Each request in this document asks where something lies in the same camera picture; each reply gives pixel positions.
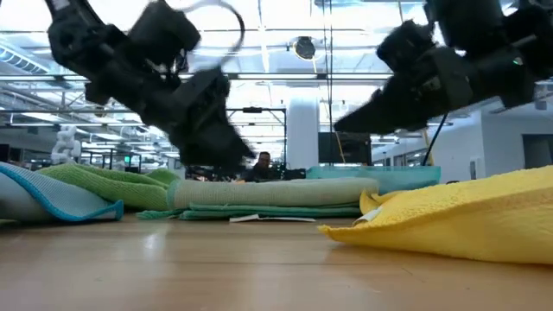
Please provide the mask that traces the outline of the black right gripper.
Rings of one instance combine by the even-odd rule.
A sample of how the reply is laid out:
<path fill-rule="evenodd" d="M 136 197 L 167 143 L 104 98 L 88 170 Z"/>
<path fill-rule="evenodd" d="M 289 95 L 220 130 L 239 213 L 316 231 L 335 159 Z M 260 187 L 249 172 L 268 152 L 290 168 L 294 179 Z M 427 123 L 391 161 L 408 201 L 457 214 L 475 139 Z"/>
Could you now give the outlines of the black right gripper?
<path fill-rule="evenodd" d="M 360 108 L 334 124 L 340 132 L 388 134 L 420 130 L 446 112 L 468 106 L 474 91 L 470 66 L 452 48 L 432 47 L 416 60 L 414 86 L 399 76 L 390 77 Z"/>

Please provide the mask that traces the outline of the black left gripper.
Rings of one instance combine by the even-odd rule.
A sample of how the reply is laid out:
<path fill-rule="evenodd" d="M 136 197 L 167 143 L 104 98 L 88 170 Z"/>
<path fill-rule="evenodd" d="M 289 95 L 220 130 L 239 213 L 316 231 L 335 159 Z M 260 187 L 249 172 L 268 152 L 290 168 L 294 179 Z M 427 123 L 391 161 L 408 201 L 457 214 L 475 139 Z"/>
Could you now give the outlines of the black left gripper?
<path fill-rule="evenodd" d="M 185 166 L 236 168 L 254 153 L 229 122 L 229 91 L 220 67 L 181 81 L 177 75 L 165 79 L 155 72 L 109 65 L 86 84 L 86 99 L 104 105 L 114 98 L 145 124 L 167 132 Z"/>

